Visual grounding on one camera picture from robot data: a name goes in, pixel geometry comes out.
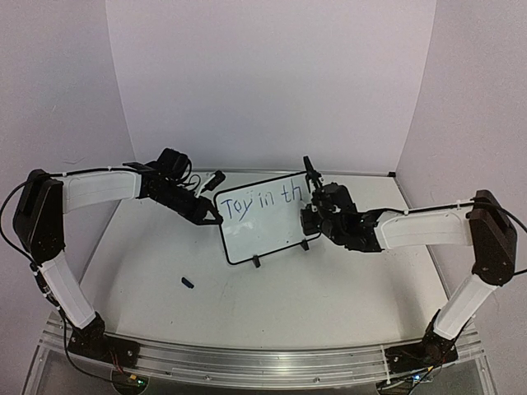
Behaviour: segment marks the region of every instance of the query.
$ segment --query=wire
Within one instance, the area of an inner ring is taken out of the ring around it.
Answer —
[[[474,202],[465,202],[460,204],[447,204],[444,206],[436,206],[436,207],[425,207],[425,208],[416,208],[414,210],[410,210],[410,214],[416,213],[416,212],[429,212],[429,211],[437,211],[437,210],[446,210],[449,208],[457,208],[457,207],[470,207],[473,206]]]
[[[192,179],[194,177],[198,177],[198,181],[196,182],[192,182]],[[192,174],[189,178],[189,186],[192,186],[193,185],[193,188],[190,189],[191,191],[195,191],[196,189],[198,189],[199,185],[201,184],[201,177],[199,176],[199,174]]]
[[[185,175],[185,176],[181,179],[181,182],[183,183],[184,181],[186,181],[187,178],[190,176],[191,173],[192,173],[192,162],[189,160],[189,172],[187,173],[187,175]]]
[[[75,370],[85,374],[86,376],[90,376],[93,379],[99,379],[99,380],[105,381],[106,383],[125,385],[127,387],[134,387],[134,388],[140,387],[139,384],[121,383],[121,382],[117,382],[117,381],[114,381],[114,380],[106,379],[104,377],[100,377],[97,374],[92,374],[90,372],[86,372],[85,370],[83,370],[83,369],[79,368],[77,365],[75,365],[75,363],[73,362],[72,357],[69,355],[69,351],[68,351],[68,321],[69,320],[66,318],[66,314],[62,310],[59,310],[58,313],[60,314],[60,318],[63,319],[63,324],[64,324],[64,333],[63,333],[64,353],[66,354],[66,358],[68,359],[68,362],[70,363],[70,365]]]
[[[124,374],[123,368],[121,368],[121,365],[119,365],[119,358],[117,357],[117,354],[113,350],[110,350],[110,356],[112,357],[114,367],[117,369],[117,371],[121,374]]]
[[[30,262],[36,264],[35,260],[28,254],[26,251],[22,250],[20,247],[18,247],[16,244],[14,244],[12,241],[9,240],[9,238],[6,236],[6,234],[3,231],[2,228],[2,215],[3,212],[6,209],[7,204],[9,201],[11,201],[12,197],[17,193],[20,189],[24,188],[26,185],[34,183],[37,179],[28,179],[27,181],[24,181],[21,184],[18,184],[12,191],[9,193],[6,197],[6,200],[3,201],[2,206],[0,207],[0,235],[4,239],[4,241],[9,244],[10,247],[21,253],[24,257],[26,257]]]
[[[411,395],[412,392],[415,390],[415,388],[420,384],[422,383],[422,381],[428,377],[430,375],[430,373],[437,367],[436,366],[433,366],[431,369],[429,369],[414,385],[412,388],[410,388],[410,391],[408,391],[408,395]]]
[[[378,387],[377,388],[377,391],[383,391],[385,389],[390,389],[390,388],[393,388],[393,387],[397,387],[398,385],[404,383],[407,379],[415,376],[416,374],[421,374],[421,373],[425,373],[428,371],[428,369],[430,368],[424,368],[424,369],[419,369],[419,370],[414,370],[412,373],[409,373],[409,374],[406,374],[404,376],[400,376],[400,377],[397,377],[396,379],[398,380],[397,382],[395,383],[392,383],[392,384],[388,384],[386,382],[386,385],[384,387]]]
[[[521,276],[522,274],[527,273],[527,269],[519,270],[518,272],[515,272],[513,276]]]
[[[517,216],[515,216],[514,214],[512,214],[510,211],[506,210],[505,208],[501,207],[501,206],[498,206],[496,204],[492,204],[492,203],[485,203],[485,202],[476,202],[475,203],[477,206],[483,206],[483,207],[490,207],[490,208],[494,208],[498,211],[501,211],[503,212],[504,214],[506,214],[509,218],[511,218],[516,224],[518,224],[520,226],[520,228],[525,232],[527,233],[527,226],[525,226],[525,224],[520,221],[520,219],[518,219]]]

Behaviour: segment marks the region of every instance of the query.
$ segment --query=black cable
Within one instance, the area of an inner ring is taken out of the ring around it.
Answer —
[[[42,174],[42,177],[69,177],[73,175],[79,175],[79,174],[88,174],[88,173],[97,173],[97,172],[104,172],[104,171],[128,171],[130,173],[136,173],[140,175],[148,175],[148,173],[136,170],[132,167],[94,167],[92,169],[84,169],[84,170],[74,170],[74,171],[67,171],[64,173],[49,173],[49,174]]]
[[[198,181],[193,183],[193,182],[192,182],[192,179],[193,179],[194,177],[198,177]],[[193,186],[193,188],[190,189],[190,190],[191,190],[192,192],[195,191],[196,189],[198,189],[198,187],[199,187],[200,184],[201,184],[201,177],[200,177],[200,175],[199,175],[199,174],[192,174],[192,175],[190,176],[190,178],[189,178],[189,185],[188,185],[188,186],[189,186],[189,187],[190,187],[190,186]]]
[[[12,191],[11,193],[9,193],[6,197],[6,200],[3,201],[3,204],[2,206],[0,207],[0,235],[2,236],[2,238],[4,239],[4,241],[9,244],[10,247],[12,247],[13,249],[15,249],[16,251],[18,251],[19,253],[21,253],[24,257],[26,257],[31,263],[34,263],[36,264],[35,260],[26,252],[24,251],[23,249],[21,249],[20,247],[18,247],[16,244],[14,244],[12,241],[9,240],[9,238],[6,236],[6,234],[4,233],[3,231],[3,227],[2,227],[2,215],[3,215],[3,212],[5,211],[6,209],[6,206],[7,204],[9,203],[9,201],[11,201],[12,197],[15,195],[15,193],[17,193],[20,189],[24,188],[26,185],[28,184],[31,184],[31,183],[34,183],[37,179],[28,179],[27,181],[24,181],[23,183],[21,184],[18,184]]]
[[[66,354],[66,358],[68,359],[70,365],[75,370],[78,370],[79,372],[85,374],[86,376],[90,376],[93,379],[99,379],[99,380],[105,381],[106,383],[117,384],[117,385],[125,385],[127,387],[134,387],[134,388],[139,388],[140,387],[139,384],[121,383],[121,382],[117,382],[117,381],[114,381],[114,380],[111,380],[111,379],[106,379],[104,377],[100,377],[97,374],[86,372],[85,370],[83,370],[83,369],[79,368],[77,365],[75,365],[75,363],[73,362],[72,357],[69,355],[69,351],[68,351],[68,321],[69,320],[66,318],[66,314],[62,310],[59,310],[58,313],[60,314],[60,318],[63,320],[63,326],[64,326],[64,334],[63,334],[64,353]]]
[[[470,207],[473,206],[474,202],[464,202],[460,204],[447,204],[444,206],[434,206],[434,207],[425,207],[425,208],[414,208],[414,209],[408,209],[408,210],[400,210],[398,208],[375,208],[373,211],[390,211],[395,212],[396,214],[416,214],[419,212],[429,212],[429,211],[439,211],[439,210],[446,210],[450,208],[457,208],[457,207]]]
[[[430,373],[437,367],[436,366],[433,366],[430,370],[428,370],[414,385],[412,388],[410,388],[410,391],[408,391],[408,395],[412,395],[412,392],[415,390],[415,388],[420,384],[422,383],[422,381],[428,377],[428,375],[430,375]]]
[[[492,204],[492,203],[485,203],[485,202],[475,202],[474,204],[476,204],[477,206],[483,206],[483,207],[490,207],[490,208],[495,208],[496,210],[498,211],[501,211],[503,212],[504,214],[506,214],[509,218],[511,218],[516,224],[518,224],[520,226],[520,228],[525,232],[527,233],[527,226],[525,226],[525,224],[520,221],[520,219],[515,216],[514,214],[512,214],[510,211],[506,210],[505,208],[501,207],[501,206],[498,206],[496,204]]]
[[[512,276],[521,276],[525,273],[527,273],[527,269],[519,270],[518,272],[515,272]]]
[[[424,369],[414,370],[412,373],[408,373],[408,374],[406,374],[406,375],[404,375],[404,376],[399,376],[399,377],[396,377],[396,378],[394,378],[394,379],[397,380],[397,383],[402,383],[402,382],[406,381],[407,379],[409,379],[409,378],[415,376],[416,374],[421,374],[421,373],[425,373],[425,372],[427,372],[428,369],[429,369],[429,368],[424,368]],[[388,384],[388,383],[386,382],[386,384],[385,384],[383,387],[378,387],[378,388],[377,388],[377,391],[382,391],[382,390],[384,390],[384,389],[389,389],[389,388],[391,388],[393,385],[394,385],[393,383]]]
[[[192,173],[192,162],[189,160],[189,172],[187,173],[187,175],[185,175],[185,176],[181,179],[181,182],[183,183],[184,181],[186,181],[187,178],[190,176],[191,173]]]

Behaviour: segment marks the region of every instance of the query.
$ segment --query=whiteboard stand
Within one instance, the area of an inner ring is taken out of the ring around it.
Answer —
[[[301,246],[308,251],[300,211],[311,202],[306,172],[261,180],[218,192],[214,204],[223,217],[220,234],[231,265],[260,259],[271,253]]]

